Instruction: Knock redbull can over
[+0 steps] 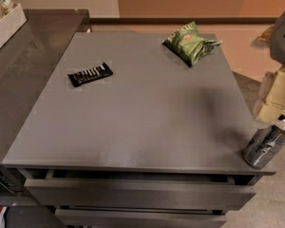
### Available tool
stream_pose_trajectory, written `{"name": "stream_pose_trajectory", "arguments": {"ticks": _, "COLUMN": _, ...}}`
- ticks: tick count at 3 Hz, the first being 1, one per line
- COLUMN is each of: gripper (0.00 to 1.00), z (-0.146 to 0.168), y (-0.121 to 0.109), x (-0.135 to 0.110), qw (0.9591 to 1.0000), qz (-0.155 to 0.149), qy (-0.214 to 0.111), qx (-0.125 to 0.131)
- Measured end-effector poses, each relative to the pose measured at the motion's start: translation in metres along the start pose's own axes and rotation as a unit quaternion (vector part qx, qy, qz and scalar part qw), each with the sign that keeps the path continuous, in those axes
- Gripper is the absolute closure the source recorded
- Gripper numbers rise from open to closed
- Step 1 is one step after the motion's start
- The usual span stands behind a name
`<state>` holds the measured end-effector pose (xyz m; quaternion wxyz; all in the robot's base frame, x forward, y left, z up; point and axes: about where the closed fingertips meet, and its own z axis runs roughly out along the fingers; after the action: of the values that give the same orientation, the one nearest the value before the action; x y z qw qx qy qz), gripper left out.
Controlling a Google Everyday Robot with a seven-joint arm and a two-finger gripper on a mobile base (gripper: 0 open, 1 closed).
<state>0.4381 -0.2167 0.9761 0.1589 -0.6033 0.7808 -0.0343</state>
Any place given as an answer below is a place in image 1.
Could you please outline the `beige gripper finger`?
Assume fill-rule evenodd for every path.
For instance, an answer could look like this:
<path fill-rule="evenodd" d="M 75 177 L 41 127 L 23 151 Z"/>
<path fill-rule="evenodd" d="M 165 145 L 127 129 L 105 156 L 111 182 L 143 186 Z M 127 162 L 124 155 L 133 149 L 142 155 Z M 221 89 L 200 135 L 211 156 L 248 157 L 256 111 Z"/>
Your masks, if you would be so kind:
<path fill-rule="evenodd" d="M 285 108 L 285 68 L 275 73 L 265 102 L 268 105 Z"/>
<path fill-rule="evenodd" d="M 253 115 L 259 121 L 273 123 L 280 117 L 284 109 L 282 104 L 257 100 Z"/>

